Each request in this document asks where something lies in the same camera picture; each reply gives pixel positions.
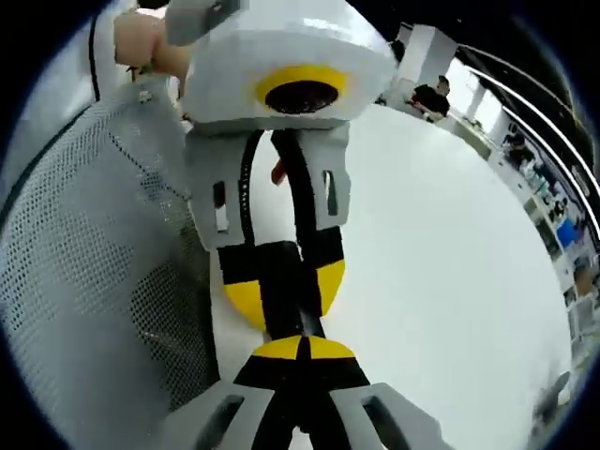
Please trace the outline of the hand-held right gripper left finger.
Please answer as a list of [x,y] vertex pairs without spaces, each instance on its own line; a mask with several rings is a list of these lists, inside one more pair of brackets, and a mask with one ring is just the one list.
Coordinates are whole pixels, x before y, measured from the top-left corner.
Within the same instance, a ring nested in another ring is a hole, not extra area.
[[235,379],[221,380],[161,423],[160,449],[287,449],[301,409],[294,393],[299,336],[256,349]]

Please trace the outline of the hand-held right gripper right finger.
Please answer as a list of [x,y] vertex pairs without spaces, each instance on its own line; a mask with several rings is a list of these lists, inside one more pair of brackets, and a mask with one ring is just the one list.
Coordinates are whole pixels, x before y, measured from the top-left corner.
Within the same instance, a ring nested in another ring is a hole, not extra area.
[[304,430],[315,449],[448,449],[440,423],[389,384],[371,383],[352,351],[307,339]]

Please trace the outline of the person's left hand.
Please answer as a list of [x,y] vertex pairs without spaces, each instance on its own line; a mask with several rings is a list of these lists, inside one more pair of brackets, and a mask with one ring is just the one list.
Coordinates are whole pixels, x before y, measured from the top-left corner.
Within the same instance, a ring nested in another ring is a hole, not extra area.
[[117,64],[142,68],[186,80],[191,49],[168,43],[165,22],[130,10],[113,21],[114,59]]

